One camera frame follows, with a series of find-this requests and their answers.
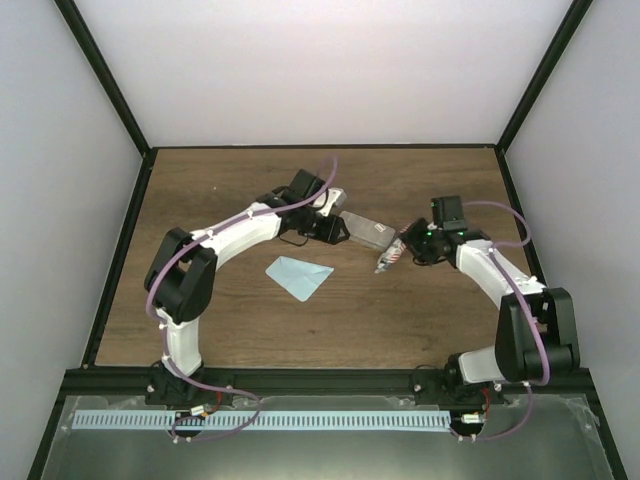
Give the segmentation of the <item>beige glasses case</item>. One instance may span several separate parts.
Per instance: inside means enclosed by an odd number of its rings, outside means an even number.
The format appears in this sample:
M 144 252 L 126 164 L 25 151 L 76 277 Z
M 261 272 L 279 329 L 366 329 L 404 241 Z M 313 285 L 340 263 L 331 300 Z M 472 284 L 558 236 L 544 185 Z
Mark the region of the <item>beige glasses case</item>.
M 387 271 L 400 259 L 405 249 L 404 242 L 396 238 L 378 258 L 374 272 L 379 274 Z

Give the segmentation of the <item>light blue cleaning cloth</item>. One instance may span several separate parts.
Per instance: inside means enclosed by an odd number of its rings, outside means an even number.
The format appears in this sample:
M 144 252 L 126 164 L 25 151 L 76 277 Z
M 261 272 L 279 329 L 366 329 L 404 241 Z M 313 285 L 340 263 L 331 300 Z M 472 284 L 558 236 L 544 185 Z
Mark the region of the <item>light blue cleaning cloth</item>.
M 278 257 L 266 275 L 300 302 L 306 302 L 334 272 L 333 267 Z

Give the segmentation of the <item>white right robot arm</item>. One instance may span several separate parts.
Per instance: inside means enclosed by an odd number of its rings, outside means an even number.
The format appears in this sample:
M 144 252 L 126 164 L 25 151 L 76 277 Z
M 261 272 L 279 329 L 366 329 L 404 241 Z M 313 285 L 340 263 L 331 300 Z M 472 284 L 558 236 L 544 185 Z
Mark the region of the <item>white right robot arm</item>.
M 400 234 L 421 266 L 447 262 L 473 280 L 498 310 L 494 344 L 454 354 L 444 378 L 447 396 L 472 399 L 480 383 L 546 385 L 580 367 L 573 299 L 522 272 L 480 230 L 445 230 L 420 218 Z

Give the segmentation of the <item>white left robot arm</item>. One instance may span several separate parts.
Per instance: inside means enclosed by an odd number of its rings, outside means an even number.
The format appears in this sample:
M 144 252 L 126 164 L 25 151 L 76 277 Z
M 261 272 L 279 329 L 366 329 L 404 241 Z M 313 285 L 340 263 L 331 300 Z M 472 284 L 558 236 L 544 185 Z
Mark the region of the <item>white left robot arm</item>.
M 181 403 L 204 392 L 199 320 L 208 308 L 217 270 L 232 258 L 290 230 L 309 239 L 337 244 L 349 237 L 343 219 L 332 213 L 346 193 L 324 189 L 303 200 L 286 188 L 268 193 L 240 213 L 193 232 L 170 230 L 144 281 L 146 313 L 159 322 L 161 364 L 172 375 L 170 393 Z

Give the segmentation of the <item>grey hard glasses case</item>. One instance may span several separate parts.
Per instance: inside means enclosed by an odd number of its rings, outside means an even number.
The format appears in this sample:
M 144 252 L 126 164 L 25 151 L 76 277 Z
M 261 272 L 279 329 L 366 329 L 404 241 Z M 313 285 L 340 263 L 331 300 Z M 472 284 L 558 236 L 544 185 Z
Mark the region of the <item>grey hard glasses case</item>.
M 378 252 L 385 251 L 396 235 L 393 227 L 353 212 L 342 211 L 340 217 L 344 220 L 351 241 Z

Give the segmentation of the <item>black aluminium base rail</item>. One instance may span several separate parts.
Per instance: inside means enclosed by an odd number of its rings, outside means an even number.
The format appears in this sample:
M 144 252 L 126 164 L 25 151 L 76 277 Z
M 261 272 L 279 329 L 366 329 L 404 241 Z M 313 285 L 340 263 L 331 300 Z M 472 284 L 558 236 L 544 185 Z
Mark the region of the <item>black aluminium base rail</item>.
M 223 389 L 222 403 L 231 403 L 232 389 L 270 396 L 400 396 L 419 405 L 478 405 L 485 394 L 500 392 L 491 382 L 464 385 L 447 372 L 426 366 L 411 369 L 250 369 L 207 368 L 195 380 Z M 142 396 L 149 405 L 187 407 L 216 400 L 206 391 L 166 372 L 148 367 L 89 366 L 65 373 L 59 397 Z

